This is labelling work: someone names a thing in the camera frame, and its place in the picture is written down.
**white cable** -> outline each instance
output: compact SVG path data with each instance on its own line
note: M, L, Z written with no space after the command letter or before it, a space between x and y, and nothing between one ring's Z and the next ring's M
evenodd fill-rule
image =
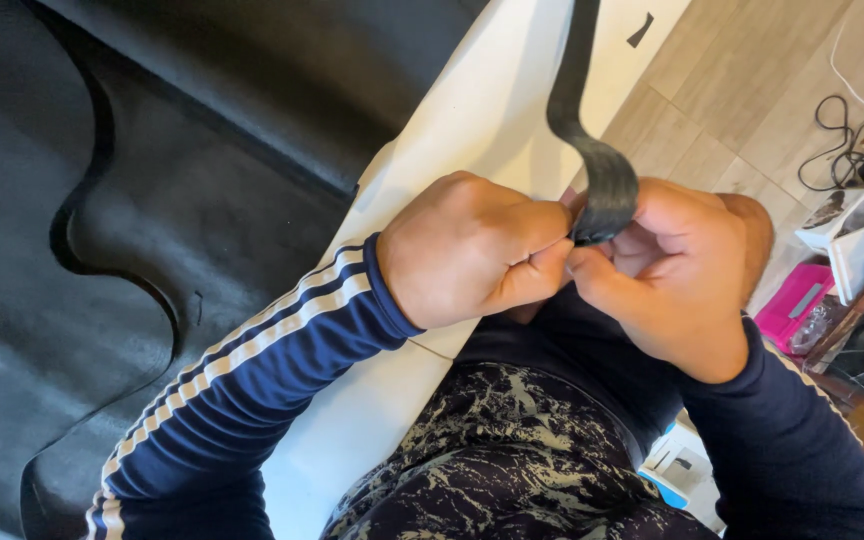
M846 80L846 78L843 77L842 74L839 73L839 70L835 67L835 49L837 49L839 47L839 40L842 38L842 31L845 30L845 28L846 28L846 21L845 21L845 18L843 18L842 26L839 27L839 34L835 36L835 43L832 44L832 54L829 55L829 57L828 57L828 65L832 66L832 71L834 71L835 74L839 76L839 79L841 79L842 82L845 83L846 88L848 89L849 92L851 92L851 94L853 96L855 96L855 99L859 100L861 103L864 104L864 99L862 99L858 95L858 93L856 93L856 89L852 88L852 85L849 84L849 81Z

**striped sleeve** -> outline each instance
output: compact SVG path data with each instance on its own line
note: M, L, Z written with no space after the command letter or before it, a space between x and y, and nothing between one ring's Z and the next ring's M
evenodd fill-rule
M272 538L259 467L293 419L420 332L382 280L377 238L342 245L162 389L102 467L90 539Z
M864 539L864 448L829 397L743 318L749 361L721 384L681 374L726 538Z

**black tape piece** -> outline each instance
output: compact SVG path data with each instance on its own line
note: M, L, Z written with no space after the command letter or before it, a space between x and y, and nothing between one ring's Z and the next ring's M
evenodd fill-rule
M598 15L599 0L575 0L568 39L545 111L552 133L579 151L588 174L588 201L570 234L577 246L604 242L625 229L636 213L639 198L639 178L629 160L586 133L579 118Z
M92 104L92 116L94 117L94 142L92 145L92 156L88 167L82 174L81 179L71 192L65 197L61 206L55 212L52 223L49 227L49 248L52 250L52 255L55 261L65 270L78 276L111 276L121 278L136 285L142 289L152 300L162 308L166 318L169 320L169 326L172 330L172 348L169 353L169 359L165 366L148 382L141 384L136 388L126 388L111 399L102 403L88 414L73 423L66 431L54 439L46 443L40 448L22 468L22 475L19 479L19 517L21 520L22 534L27 540L45 540L50 538L48 528L48 518L42 499L39 496L39 487L36 482L36 461L39 457L52 448L56 443L70 436L78 430L83 424L89 422L96 414L107 408L108 406L120 402L129 396L132 396L141 390L150 387L155 381L164 375L172 367L176 357L180 351L180 331L179 318L176 315L172 304L165 297L158 287L152 284L148 279L138 274L134 274L127 270L118 270L114 268L102 268L89 264L81 259L72 249L69 244L69 227L79 209L89 198L92 190L99 184L106 172L112 164L115 155L115 121L113 116L113 107L109 101L109 95L102 88L102 84L92 74L90 69L82 62L69 46L63 35L50 24L49 18L55 17L54 13L47 11L43 6L40 6L32 0L22 0L22 3L29 11L48 29L49 33L55 38L69 60L78 70L81 80L85 83L85 88L88 90L89 100Z
M642 43L642 38L645 38L645 33L649 31L649 27L652 26L652 21L656 20L652 13L646 11L645 12L645 24L642 28L639 28L637 32L633 33L626 39L626 42L631 45L632 49L639 48L639 44Z

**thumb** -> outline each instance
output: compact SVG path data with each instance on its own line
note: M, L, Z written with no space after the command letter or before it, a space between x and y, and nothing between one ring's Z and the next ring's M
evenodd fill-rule
M620 322L648 306L649 285L619 272L597 247L572 250L566 266L582 300Z
M486 299L486 309L498 313L515 306L546 300L559 291L572 240L561 238L551 246L513 264Z

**pink box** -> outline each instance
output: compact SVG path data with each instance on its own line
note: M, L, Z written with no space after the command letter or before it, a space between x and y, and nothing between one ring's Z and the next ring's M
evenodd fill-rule
M755 324L764 336L772 338L778 350L791 355L789 338L795 336L806 317L834 284L833 269L829 266L798 264L772 300L755 315Z

